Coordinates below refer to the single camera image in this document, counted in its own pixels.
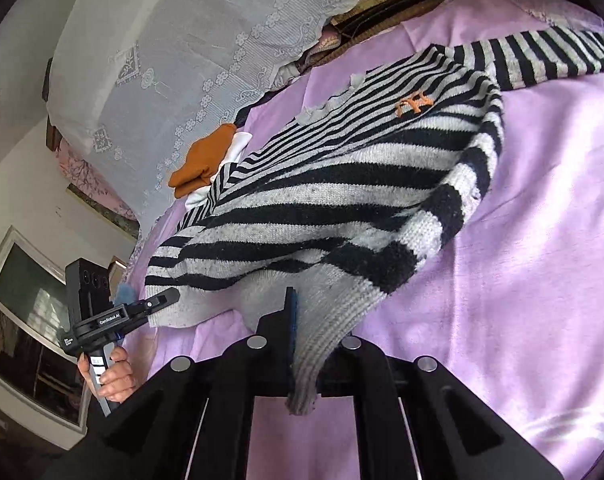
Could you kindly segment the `person's left hand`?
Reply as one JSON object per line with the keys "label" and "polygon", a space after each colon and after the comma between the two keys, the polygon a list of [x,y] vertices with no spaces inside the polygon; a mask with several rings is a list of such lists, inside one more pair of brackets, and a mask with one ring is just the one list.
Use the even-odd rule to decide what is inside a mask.
{"label": "person's left hand", "polygon": [[114,348],[110,358],[113,364],[98,380],[99,388],[95,387],[92,378],[90,378],[89,358],[84,353],[78,359],[78,371],[85,379],[90,392],[97,399],[122,403],[137,389],[136,379],[131,363],[128,362],[128,354],[124,348]]}

